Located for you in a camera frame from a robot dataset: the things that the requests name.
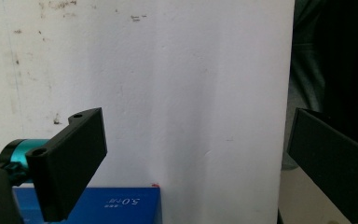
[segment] white wall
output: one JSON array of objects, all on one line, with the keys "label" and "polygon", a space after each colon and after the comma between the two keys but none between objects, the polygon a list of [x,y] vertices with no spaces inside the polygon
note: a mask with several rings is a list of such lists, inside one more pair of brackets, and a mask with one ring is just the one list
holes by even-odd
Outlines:
[{"label": "white wall", "polygon": [[0,150],[101,106],[92,186],[159,183],[164,223],[276,223],[293,8],[0,1]]}]

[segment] mounting hole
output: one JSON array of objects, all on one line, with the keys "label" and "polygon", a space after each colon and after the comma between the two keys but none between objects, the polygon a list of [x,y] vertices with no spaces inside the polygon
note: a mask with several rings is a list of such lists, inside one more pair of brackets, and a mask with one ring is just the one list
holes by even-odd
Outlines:
[{"label": "mounting hole", "polygon": [[45,152],[47,152],[47,151],[48,151],[48,150],[45,149],[45,148],[39,148],[39,149],[33,151],[33,152],[32,152],[32,155],[33,155],[33,156],[40,156],[40,155],[42,155],[43,153],[45,153]]}]

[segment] blue packaging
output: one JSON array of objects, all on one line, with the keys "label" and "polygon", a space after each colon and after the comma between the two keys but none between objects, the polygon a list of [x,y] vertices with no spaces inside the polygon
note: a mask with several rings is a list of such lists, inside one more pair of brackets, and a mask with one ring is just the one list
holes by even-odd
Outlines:
[{"label": "blue packaging", "polygon": [[[33,188],[15,188],[25,224],[47,224]],[[65,224],[162,224],[159,188],[86,188]]]}]

